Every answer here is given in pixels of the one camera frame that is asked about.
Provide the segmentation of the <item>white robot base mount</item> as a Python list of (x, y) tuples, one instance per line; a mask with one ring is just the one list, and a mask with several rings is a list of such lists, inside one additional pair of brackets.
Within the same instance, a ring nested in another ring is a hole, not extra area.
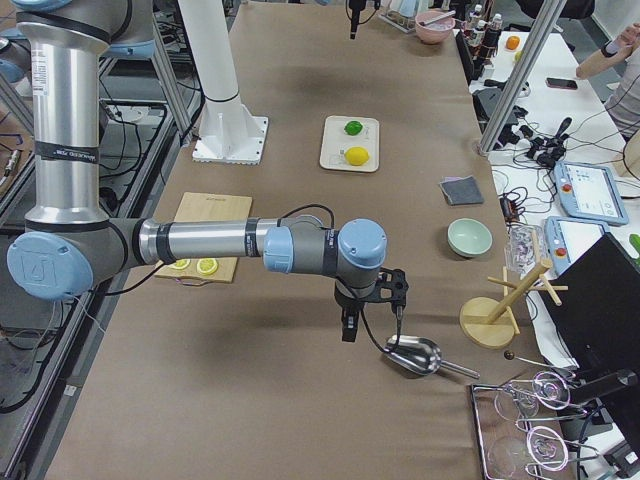
[(193, 159), (257, 165), (269, 120), (243, 104), (221, 1), (181, 1), (179, 8), (205, 104)]

